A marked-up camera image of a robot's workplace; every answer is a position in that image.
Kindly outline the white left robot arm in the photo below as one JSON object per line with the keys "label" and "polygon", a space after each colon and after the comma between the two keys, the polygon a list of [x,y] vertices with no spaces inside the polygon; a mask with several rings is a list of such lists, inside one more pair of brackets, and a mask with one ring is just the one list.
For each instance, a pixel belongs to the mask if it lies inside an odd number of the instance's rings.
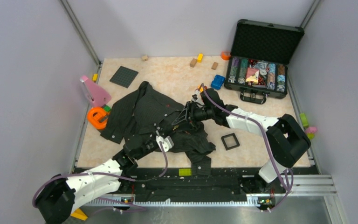
{"label": "white left robot arm", "polygon": [[154,150],[166,153],[173,148],[171,137],[150,134],[147,140],[133,135],[125,140],[123,149],[99,166],[77,174],[55,175],[34,194],[32,206],[48,224],[61,224],[78,208],[107,193],[127,192],[131,182],[129,172],[137,168],[137,160]]}

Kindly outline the dark pinstriped garment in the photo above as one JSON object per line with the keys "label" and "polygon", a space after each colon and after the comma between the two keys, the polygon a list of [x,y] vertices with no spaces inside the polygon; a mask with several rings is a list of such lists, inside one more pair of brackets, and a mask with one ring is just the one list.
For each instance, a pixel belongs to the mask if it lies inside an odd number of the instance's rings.
{"label": "dark pinstriped garment", "polygon": [[143,81],[135,91],[113,104],[101,136],[119,144],[135,135],[146,143],[150,135],[158,131],[173,140],[170,152],[186,154],[192,165],[192,174],[211,175],[208,155],[216,150],[216,146],[208,141],[204,124],[196,122],[197,129],[175,129],[172,126],[183,109],[183,104]]}

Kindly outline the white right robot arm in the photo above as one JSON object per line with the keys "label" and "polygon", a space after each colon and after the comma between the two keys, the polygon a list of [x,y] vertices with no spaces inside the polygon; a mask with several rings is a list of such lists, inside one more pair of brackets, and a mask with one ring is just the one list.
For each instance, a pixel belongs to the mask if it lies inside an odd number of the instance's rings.
{"label": "white right robot arm", "polygon": [[214,89],[206,89],[199,96],[201,100],[186,103],[172,125],[179,130],[197,130],[202,121],[212,119],[220,126],[261,136],[269,160],[255,179],[260,192],[268,192],[275,179],[282,180],[281,174],[292,168],[311,146],[310,139],[290,114],[268,117],[247,112],[223,103]]}

